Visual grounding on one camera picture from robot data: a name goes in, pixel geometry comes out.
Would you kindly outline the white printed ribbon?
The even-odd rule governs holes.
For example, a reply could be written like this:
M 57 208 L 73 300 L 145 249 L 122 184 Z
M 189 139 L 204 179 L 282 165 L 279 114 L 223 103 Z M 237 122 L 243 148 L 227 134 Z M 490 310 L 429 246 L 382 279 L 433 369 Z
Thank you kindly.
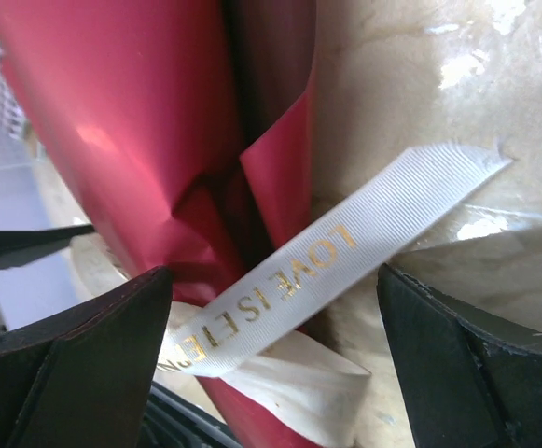
M 216 379 L 315 446 L 351 446 L 369 373 L 300 325 L 509 163 L 482 147 L 406 149 L 218 298 L 176 303 L 156 379 Z

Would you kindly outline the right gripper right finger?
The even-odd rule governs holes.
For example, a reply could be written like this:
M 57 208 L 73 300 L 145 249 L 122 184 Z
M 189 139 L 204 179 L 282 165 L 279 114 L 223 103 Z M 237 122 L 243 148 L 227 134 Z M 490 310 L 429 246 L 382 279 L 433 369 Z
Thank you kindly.
M 542 447 L 542 334 L 383 265 L 377 294 L 418 447 Z

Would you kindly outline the red wrapping paper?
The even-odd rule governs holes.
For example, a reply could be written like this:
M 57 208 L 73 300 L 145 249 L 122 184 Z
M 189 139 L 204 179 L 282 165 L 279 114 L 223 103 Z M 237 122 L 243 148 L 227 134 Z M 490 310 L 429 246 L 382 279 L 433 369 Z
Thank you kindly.
M 0 1 L 4 72 L 122 266 L 204 306 L 310 221 L 314 1 Z

